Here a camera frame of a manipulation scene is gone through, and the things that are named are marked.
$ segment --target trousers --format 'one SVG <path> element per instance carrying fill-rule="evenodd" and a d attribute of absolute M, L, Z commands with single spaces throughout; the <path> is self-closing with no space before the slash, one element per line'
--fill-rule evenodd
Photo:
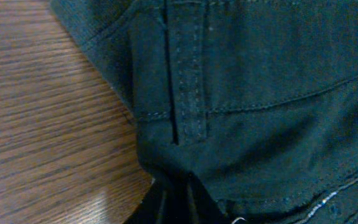
<path fill-rule="evenodd" d="M 127 223 L 358 223 L 358 0 L 52 0 L 156 179 Z"/>

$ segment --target dark fabric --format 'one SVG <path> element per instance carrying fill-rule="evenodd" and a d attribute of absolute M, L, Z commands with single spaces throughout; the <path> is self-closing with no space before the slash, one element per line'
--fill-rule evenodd
<path fill-rule="evenodd" d="M 137 120 L 129 223 L 358 223 L 358 0 L 51 6 Z"/>

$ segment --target wooden surface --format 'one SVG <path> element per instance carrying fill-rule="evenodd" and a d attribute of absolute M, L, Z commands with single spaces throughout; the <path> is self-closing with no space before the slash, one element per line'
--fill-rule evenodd
<path fill-rule="evenodd" d="M 129 112 L 48 1 L 0 0 L 0 223 L 122 223 L 149 187 Z"/>

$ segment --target belt loop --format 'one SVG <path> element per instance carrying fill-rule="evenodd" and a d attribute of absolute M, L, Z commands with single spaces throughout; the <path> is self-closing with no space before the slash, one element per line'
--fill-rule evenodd
<path fill-rule="evenodd" d="M 205 4 L 166 1 L 174 127 L 178 144 L 192 144 L 206 138 L 201 57 Z"/>

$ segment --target denim fabric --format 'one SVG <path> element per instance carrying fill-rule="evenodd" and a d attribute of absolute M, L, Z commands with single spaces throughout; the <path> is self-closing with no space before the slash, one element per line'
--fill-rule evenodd
<path fill-rule="evenodd" d="M 358 0 L 52 9 L 133 112 L 155 210 L 195 191 L 222 220 L 358 223 Z"/>

